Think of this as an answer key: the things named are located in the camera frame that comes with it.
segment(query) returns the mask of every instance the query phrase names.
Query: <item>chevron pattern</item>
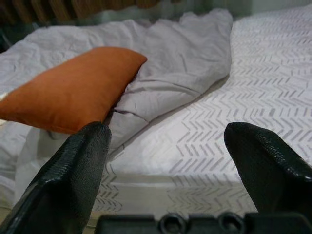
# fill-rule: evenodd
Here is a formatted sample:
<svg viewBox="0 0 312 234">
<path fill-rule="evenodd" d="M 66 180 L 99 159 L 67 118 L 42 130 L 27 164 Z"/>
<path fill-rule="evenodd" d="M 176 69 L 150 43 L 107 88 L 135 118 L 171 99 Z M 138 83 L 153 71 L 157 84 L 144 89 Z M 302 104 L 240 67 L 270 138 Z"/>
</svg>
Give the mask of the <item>chevron pattern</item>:
<svg viewBox="0 0 312 234">
<path fill-rule="evenodd" d="M 127 143 L 108 164 L 94 209 L 254 211 L 223 142 L 233 121 L 275 131 L 312 165 L 311 12 L 309 5 L 236 21 L 226 83 Z"/>
</svg>

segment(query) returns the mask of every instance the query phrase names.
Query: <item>black plastic part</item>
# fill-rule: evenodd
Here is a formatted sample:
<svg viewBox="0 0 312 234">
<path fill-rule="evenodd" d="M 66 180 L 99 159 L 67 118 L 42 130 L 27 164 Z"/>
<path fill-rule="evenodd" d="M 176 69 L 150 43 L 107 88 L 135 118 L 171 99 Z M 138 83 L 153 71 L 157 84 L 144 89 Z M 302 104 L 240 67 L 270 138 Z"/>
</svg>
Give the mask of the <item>black plastic part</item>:
<svg viewBox="0 0 312 234">
<path fill-rule="evenodd" d="M 170 219 L 179 227 L 164 228 Z M 219 218 L 208 215 L 191 215 L 184 220 L 178 214 L 168 214 L 159 222 L 152 216 L 102 216 L 95 234 L 312 234 L 306 218 L 295 213 L 247 214 L 244 219 L 233 213 L 224 213 Z"/>
<path fill-rule="evenodd" d="M 224 140 L 259 212 L 299 212 L 312 222 L 312 168 L 277 134 L 237 122 Z"/>
<path fill-rule="evenodd" d="M 0 226 L 1 234 L 79 234 L 88 222 L 111 140 L 93 122 L 70 136 L 40 169 Z"/>
</svg>

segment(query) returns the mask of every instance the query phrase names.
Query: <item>mattress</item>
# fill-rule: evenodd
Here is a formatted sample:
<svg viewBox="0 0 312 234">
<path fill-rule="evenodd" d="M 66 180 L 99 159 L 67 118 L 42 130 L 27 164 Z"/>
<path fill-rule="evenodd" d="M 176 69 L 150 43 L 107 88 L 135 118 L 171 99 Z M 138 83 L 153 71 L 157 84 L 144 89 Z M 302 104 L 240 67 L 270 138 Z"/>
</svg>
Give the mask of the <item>mattress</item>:
<svg viewBox="0 0 312 234">
<path fill-rule="evenodd" d="M 223 141 L 225 127 L 233 121 L 275 131 L 312 164 L 311 11 L 308 5 L 237 20 L 231 34 L 230 75 L 196 101 L 155 119 L 115 152 L 104 170 L 93 209 L 156 217 L 166 212 L 242 215 L 255 211 Z M 6 53 L 0 63 L 0 93 L 102 45 L 94 34 L 78 27 L 67 29 L 70 36 L 66 28 L 55 27 L 49 38 L 37 43 L 32 39 L 42 34 L 31 34 Z M 11 122 L 0 130 L 0 164 L 5 169 L 0 172 L 0 184 L 7 199 L 12 193 L 21 195 L 59 146 L 45 148 L 43 155 L 21 157 L 24 145 L 31 144 L 25 142 L 31 130 Z"/>
</svg>

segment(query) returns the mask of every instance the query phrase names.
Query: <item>orange pillow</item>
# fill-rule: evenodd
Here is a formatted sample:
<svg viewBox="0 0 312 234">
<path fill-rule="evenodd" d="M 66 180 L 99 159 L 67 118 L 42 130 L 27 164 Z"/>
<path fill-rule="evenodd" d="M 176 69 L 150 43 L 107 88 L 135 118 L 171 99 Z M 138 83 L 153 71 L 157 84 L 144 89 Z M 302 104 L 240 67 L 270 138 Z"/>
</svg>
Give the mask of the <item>orange pillow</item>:
<svg viewBox="0 0 312 234">
<path fill-rule="evenodd" d="M 47 70 L 0 101 L 0 119 L 75 133 L 103 121 L 146 57 L 99 47 Z"/>
</svg>

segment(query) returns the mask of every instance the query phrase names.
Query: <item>white sheet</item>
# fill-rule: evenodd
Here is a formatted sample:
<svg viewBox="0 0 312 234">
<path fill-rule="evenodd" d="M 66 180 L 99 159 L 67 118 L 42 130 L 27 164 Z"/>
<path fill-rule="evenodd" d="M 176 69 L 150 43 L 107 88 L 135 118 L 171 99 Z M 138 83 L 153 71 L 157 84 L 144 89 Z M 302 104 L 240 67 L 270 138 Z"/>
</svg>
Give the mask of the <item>white sheet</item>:
<svg viewBox="0 0 312 234">
<path fill-rule="evenodd" d="M 235 22 L 233 62 L 226 84 L 156 119 L 126 143 L 107 165 L 94 209 L 157 216 L 167 211 L 218 214 L 231 210 L 242 214 L 254 210 L 223 143 L 223 131 L 231 121 L 277 132 L 311 163 L 311 10 L 309 5 Z M 106 27 L 124 30 L 127 40 L 135 40 L 126 34 L 132 28 L 131 20 L 122 27 L 118 24 Z M 103 45 L 106 34 L 101 26 L 92 27 L 92 33 L 88 28 L 40 29 L 0 56 L 0 93 L 92 46 Z M 117 45 L 123 41 L 117 34 L 105 39 Z M 10 142 L 0 147 L 24 145 L 24 139 L 16 136 L 25 137 L 29 130 L 16 124 Z M 12 153 L 12 162 L 16 153 Z M 27 154 L 19 157 L 19 162 L 29 161 L 18 164 L 17 197 L 47 159 Z"/>
</svg>

